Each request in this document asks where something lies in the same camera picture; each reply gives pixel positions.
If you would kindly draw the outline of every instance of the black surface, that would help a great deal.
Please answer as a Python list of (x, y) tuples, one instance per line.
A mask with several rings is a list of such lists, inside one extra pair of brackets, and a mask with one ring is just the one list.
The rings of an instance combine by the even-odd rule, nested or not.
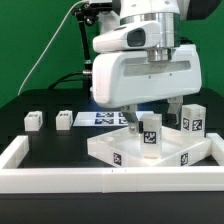
[[(184, 104), (207, 108), (206, 131), (224, 136), (224, 98), (209, 89), (184, 97)], [(139, 110), (163, 113), (168, 104), (142, 104)], [(44, 112), (44, 125), (30, 135), (31, 152), (23, 167), (101, 167), (107, 164), (87, 156), (86, 138), (114, 128), (82, 127), (55, 131), (60, 110), (102, 111), (85, 90), (33, 90), (0, 109), (1, 151), (24, 132), (29, 111)], [(216, 165), (211, 157), (195, 165)], [(146, 192), (114, 194), (0, 195), (0, 223), (212, 223), (224, 222), (224, 192)]]

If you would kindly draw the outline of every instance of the white cube with fiducial marker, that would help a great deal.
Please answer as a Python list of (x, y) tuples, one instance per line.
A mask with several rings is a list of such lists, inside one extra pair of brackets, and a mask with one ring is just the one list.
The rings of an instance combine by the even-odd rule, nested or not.
[(203, 106), (197, 104), (182, 106), (181, 132), (190, 138), (204, 138), (205, 117), (206, 108)]
[(72, 111), (70, 110), (60, 111), (56, 117), (56, 129), (58, 131), (70, 130), (72, 122), (73, 122)]
[(162, 115), (143, 114), (143, 133), (140, 136), (140, 150), (143, 157), (155, 159), (161, 157), (162, 152)]
[(43, 124), (43, 113), (41, 111), (29, 112), (24, 118), (25, 131), (39, 131)]

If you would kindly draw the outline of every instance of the green backdrop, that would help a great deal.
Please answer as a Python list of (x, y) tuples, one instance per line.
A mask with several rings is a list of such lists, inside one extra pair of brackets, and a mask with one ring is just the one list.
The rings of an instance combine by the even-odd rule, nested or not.
[[(0, 1), (0, 107), (16, 97), (19, 87), (74, 0)], [(181, 35), (197, 45), (203, 86), (224, 95), (224, 2), (206, 20), (184, 21)], [(87, 28), (89, 43), (97, 26)], [(83, 69), (77, 21), (70, 16), (24, 90), (47, 88), (59, 77)], [(61, 87), (79, 88), (80, 83)]]

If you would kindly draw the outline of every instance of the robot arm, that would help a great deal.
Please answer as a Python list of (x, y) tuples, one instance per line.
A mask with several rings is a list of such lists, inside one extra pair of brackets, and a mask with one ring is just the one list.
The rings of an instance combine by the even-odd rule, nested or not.
[(93, 64), (94, 99), (102, 107), (122, 107), (131, 133), (139, 132), (132, 110), (136, 104), (200, 90), (196, 47), (180, 45), (179, 37), (180, 19), (189, 17), (195, 1), (90, 1), (92, 7), (109, 4), (122, 24), (93, 41), (94, 50), (101, 53)]
[[(197, 20), (207, 18), (222, 0), (177, 0), (181, 20)], [(92, 7), (110, 5), (112, 10), (120, 15), (121, 0), (90, 0)]]

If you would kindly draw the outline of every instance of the black cable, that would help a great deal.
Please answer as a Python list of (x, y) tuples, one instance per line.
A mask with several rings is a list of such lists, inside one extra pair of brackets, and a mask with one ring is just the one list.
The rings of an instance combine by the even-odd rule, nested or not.
[(61, 80), (64, 80), (64, 79), (67, 79), (69, 77), (72, 77), (72, 76), (76, 76), (76, 75), (82, 75), (83, 73), (82, 72), (75, 72), (75, 73), (69, 73), (63, 77), (61, 77), (60, 79), (58, 79), (57, 81), (61, 81)]
[(55, 81), (54, 83), (52, 83), (52, 84), (48, 87), (48, 89), (54, 89), (54, 87), (55, 87), (58, 83), (60, 83), (61, 81), (65, 80), (65, 79), (67, 79), (67, 78), (70, 78), (70, 77), (72, 77), (72, 76), (77, 76), (77, 75), (82, 75), (82, 74), (83, 74), (82, 72), (69, 73), (68, 75), (63, 76), (63, 77), (61, 77), (60, 79), (58, 79), (57, 81)]
[(85, 29), (86, 23), (85, 23), (84, 10), (87, 10), (87, 8), (89, 8), (89, 4), (84, 4), (81, 9), (74, 8), (72, 10), (72, 14), (76, 16), (79, 22), (79, 30), (81, 34), (81, 40), (82, 40), (82, 46), (83, 46), (83, 52), (84, 52), (84, 58), (85, 58), (85, 69), (92, 70), (92, 61), (90, 58), (88, 39), (87, 39), (87, 34)]
[(69, 79), (69, 80), (60, 80), (60, 81), (56, 81), (53, 84), (51, 84), (48, 89), (54, 89), (59, 83), (62, 82), (76, 82), (76, 81), (83, 81), (84, 79)]
[(181, 37), (180, 38), (180, 43), (181, 44), (194, 44), (194, 42), (187, 37)]

